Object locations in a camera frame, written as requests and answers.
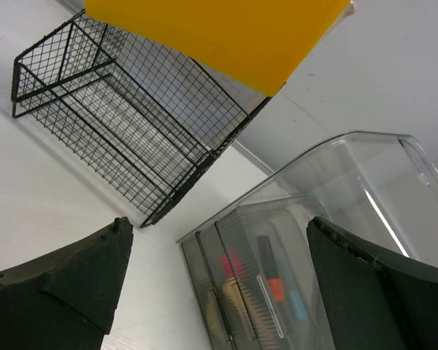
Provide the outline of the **clear plastic drawer organizer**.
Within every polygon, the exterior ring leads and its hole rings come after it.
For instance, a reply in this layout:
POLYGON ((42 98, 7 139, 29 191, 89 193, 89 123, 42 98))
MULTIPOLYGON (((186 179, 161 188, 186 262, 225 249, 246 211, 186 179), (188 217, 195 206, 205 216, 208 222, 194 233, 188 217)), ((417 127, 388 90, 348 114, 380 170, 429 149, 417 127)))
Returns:
POLYGON ((323 141, 179 241, 213 349, 438 349, 438 170, 323 141))

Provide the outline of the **black orange highlighter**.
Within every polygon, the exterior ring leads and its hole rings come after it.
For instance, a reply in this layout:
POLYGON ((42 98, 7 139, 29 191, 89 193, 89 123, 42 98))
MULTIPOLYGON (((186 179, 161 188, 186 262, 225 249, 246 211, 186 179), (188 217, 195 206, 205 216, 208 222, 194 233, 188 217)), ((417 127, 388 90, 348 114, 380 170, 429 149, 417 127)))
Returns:
POLYGON ((258 236, 256 240, 263 272, 272 292, 272 297, 277 302, 283 302, 285 300, 283 285, 280 279, 271 241, 268 236, 258 236))

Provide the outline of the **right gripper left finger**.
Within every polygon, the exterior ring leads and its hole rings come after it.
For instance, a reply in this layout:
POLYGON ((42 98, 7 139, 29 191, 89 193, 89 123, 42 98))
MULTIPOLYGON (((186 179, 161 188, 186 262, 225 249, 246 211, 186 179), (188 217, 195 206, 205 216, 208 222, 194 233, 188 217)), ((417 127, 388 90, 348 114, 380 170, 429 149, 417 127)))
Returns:
POLYGON ((126 217, 0 271, 0 349, 100 349, 134 240, 126 217))

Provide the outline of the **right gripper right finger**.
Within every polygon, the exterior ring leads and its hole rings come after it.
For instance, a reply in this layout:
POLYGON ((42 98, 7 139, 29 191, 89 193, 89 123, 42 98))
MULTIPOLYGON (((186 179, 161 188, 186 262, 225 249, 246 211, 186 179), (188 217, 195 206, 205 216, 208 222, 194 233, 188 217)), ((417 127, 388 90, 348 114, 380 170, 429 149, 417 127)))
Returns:
POLYGON ((336 349, 438 349, 438 268, 322 218, 307 226, 336 349))

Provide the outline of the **orange plastic folder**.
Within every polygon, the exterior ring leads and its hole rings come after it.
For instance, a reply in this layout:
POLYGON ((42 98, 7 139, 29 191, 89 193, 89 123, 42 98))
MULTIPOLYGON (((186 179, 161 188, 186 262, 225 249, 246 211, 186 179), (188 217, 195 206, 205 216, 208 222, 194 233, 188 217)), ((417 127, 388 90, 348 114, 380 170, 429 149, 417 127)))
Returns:
POLYGON ((355 12, 346 0, 94 0, 85 10, 266 96, 276 95, 313 47, 355 12))

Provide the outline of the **black pink highlighter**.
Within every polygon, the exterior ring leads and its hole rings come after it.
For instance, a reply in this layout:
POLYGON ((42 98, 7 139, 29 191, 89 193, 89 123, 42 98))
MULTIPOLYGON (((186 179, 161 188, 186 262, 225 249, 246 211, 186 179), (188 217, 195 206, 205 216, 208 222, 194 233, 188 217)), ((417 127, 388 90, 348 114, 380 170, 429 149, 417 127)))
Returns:
POLYGON ((220 256, 220 272, 222 285, 226 282, 238 281, 239 283, 245 283, 247 281, 247 273, 240 257, 235 252, 229 254, 224 252, 220 256))

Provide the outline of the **blue pastel highlighter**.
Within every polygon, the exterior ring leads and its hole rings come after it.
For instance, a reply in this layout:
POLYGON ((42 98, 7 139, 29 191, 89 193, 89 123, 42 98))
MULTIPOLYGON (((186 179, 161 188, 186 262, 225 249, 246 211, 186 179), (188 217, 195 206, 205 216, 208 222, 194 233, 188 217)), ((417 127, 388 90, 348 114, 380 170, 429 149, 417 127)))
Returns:
POLYGON ((307 307, 303 297, 301 296, 299 286, 296 283, 296 280, 293 276, 292 270, 287 260, 278 258, 277 264, 279 266, 279 269, 283 273, 283 279, 288 288, 288 294, 289 294, 288 298, 294 319, 297 322, 307 321, 308 320, 307 307))

